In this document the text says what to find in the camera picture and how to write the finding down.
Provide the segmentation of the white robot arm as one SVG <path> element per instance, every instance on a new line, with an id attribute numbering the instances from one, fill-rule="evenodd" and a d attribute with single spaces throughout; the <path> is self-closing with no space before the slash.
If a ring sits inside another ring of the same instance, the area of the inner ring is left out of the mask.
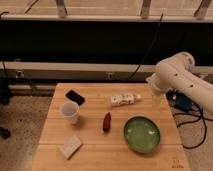
<path id="1" fill-rule="evenodd" d="M 194 57 L 188 52 L 180 52 L 159 61 L 146 81 L 155 95 L 174 88 L 213 114 L 213 84 L 192 74 L 194 66 Z"/>

